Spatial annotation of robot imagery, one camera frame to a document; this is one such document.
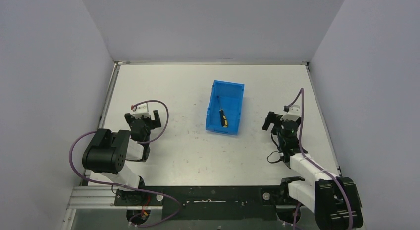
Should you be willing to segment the black yellow screwdriver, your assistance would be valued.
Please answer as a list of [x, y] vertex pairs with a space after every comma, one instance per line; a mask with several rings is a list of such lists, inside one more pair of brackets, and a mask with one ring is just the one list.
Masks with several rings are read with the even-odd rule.
[[222, 108], [222, 105], [221, 105], [220, 96], [217, 96], [217, 101], [218, 101], [218, 104], [219, 104], [219, 115], [220, 115], [221, 126], [224, 127], [224, 128], [227, 128], [228, 127], [228, 121], [227, 121], [226, 115], [224, 114], [224, 109]]

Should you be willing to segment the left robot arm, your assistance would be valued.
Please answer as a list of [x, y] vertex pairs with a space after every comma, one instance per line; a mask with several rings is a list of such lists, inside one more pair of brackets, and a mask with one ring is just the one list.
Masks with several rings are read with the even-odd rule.
[[145, 162], [149, 157], [151, 131], [161, 128], [159, 112], [154, 110], [153, 116], [148, 110], [126, 113], [129, 130], [98, 129], [82, 157], [85, 169], [102, 174], [116, 183], [118, 189], [128, 191], [127, 199], [135, 206], [145, 203], [147, 192], [141, 188], [143, 178], [125, 162]]

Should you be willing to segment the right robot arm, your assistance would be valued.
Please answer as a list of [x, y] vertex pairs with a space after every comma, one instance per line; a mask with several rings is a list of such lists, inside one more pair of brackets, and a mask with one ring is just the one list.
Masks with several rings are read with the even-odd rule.
[[300, 143], [301, 117], [291, 109], [284, 115], [269, 112], [262, 126], [271, 126], [271, 139], [279, 154], [278, 162], [298, 173], [283, 178], [280, 200], [307, 207], [321, 230], [353, 230], [363, 226], [362, 205], [357, 187], [349, 177], [335, 175], [317, 163]]

